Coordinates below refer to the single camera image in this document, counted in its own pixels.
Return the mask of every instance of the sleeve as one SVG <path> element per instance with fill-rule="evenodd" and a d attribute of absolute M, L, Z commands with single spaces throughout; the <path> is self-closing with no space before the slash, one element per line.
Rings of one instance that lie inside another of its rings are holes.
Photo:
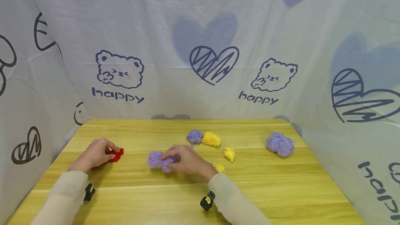
<path fill-rule="evenodd" d="M 272 225 L 224 173 L 216 174 L 208 186 L 215 194 L 214 203 L 218 211 L 232 225 Z"/>
<path fill-rule="evenodd" d="M 85 198 L 87 180 L 83 172 L 63 173 L 31 225 L 71 225 Z"/>

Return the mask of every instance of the yarn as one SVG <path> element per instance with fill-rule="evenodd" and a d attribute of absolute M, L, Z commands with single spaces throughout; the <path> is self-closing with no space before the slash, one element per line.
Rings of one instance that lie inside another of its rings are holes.
<path fill-rule="evenodd" d="M 163 155 L 161 151 L 151 152 L 147 158 L 147 163 L 150 168 L 161 168 L 164 172 L 169 173 L 171 170 L 168 168 L 168 164 L 174 162 L 173 157 L 167 157 L 161 160 L 160 157 Z"/>
<path fill-rule="evenodd" d="M 232 163 L 235 161 L 235 151 L 232 148 L 226 147 L 224 151 L 224 156 Z"/>
<path fill-rule="evenodd" d="M 219 136 L 215 135 L 212 132 L 204 133 L 202 142 L 205 145 L 211 145 L 211 146 L 214 146 L 214 147 L 218 147 L 218 146 L 221 145 L 221 139 L 219 138 Z"/>
<path fill-rule="evenodd" d="M 222 164 L 217 164 L 216 162 L 213 163 L 214 168 L 220 172 L 220 173 L 224 173 L 225 172 L 225 168 Z"/>
<path fill-rule="evenodd" d="M 287 157 L 294 151 L 294 141 L 279 132 L 274 132 L 267 139 L 267 149 L 280 157 Z"/>
<path fill-rule="evenodd" d="M 203 133 L 200 132 L 200 130 L 192 130 L 189 132 L 189 135 L 186 136 L 186 140 L 190 142 L 191 146 L 190 148 L 193 149 L 193 145 L 199 144 L 202 142 L 203 139 Z"/>
<path fill-rule="evenodd" d="M 110 150 L 110 154 L 114 154 L 115 155 L 115 157 L 113 159 L 108 160 L 111 163 L 112 162 L 117 162 L 121 158 L 122 154 L 124 154 L 124 149 L 123 148 L 119 148 L 119 152 L 111 150 L 110 147 L 107 147 L 107 148 Z"/>

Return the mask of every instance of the wood grain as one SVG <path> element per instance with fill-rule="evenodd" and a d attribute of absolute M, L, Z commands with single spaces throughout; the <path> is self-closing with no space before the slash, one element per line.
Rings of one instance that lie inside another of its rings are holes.
<path fill-rule="evenodd" d="M 211 131 L 221 147 L 196 144 L 209 162 L 224 165 L 226 174 L 268 216 L 274 225 L 364 225 L 352 205 L 284 120 L 90 120 L 74 135 L 7 224 L 29 224 L 45 202 L 62 172 L 95 138 L 106 137 L 124 148 L 119 162 L 90 172 L 96 188 L 74 224 L 229 224 L 213 207 L 204 212 L 199 203 L 208 187 L 197 176 L 164 174 L 149 169 L 147 156 L 173 144 L 189 144 L 194 129 Z M 279 158 L 265 148 L 273 132 L 295 141 L 295 152 Z M 234 163 L 223 149 L 236 152 Z"/>

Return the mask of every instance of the red yarn bundle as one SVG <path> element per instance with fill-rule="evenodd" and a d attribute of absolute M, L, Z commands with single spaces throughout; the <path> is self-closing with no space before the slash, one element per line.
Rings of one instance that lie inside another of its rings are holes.
<path fill-rule="evenodd" d="M 119 148 L 119 152 L 111 150 L 110 154 L 114 154 L 115 157 L 113 159 L 109 160 L 109 162 L 111 162 L 111 163 L 112 162 L 117 162 L 121 158 L 122 154 L 124 154 L 124 149 L 123 148 Z"/>

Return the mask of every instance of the purple yarn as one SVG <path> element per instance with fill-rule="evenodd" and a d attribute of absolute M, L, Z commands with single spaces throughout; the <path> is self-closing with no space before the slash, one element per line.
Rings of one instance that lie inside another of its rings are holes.
<path fill-rule="evenodd" d="M 200 130 L 192 130 L 189 132 L 189 135 L 186 136 L 186 140 L 190 142 L 190 148 L 193 149 L 193 145 L 200 144 L 203 139 L 203 133 Z"/>
<path fill-rule="evenodd" d="M 294 141 L 279 132 L 274 132 L 267 139 L 267 149 L 280 157 L 288 157 L 294 151 Z"/>
<path fill-rule="evenodd" d="M 160 157 L 163 155 L 161 151 L 151 152 L 149 157 L 147 158 L 147 163 L 149 164 L 150 168 L 159 168 L 161 167 L 161 160 Z"/>
<path fill-rule="evenodd" d="M 168 168 L 168 164 L 174 162 L 173 157 L 167 157 L 164 160 L 160 160 L 160 157 L 163 155 L 161 151 L 151 152 L 147 158 L 147 163 L 150 168 L 162 168 L 164 172 L 171 172 Z"/>

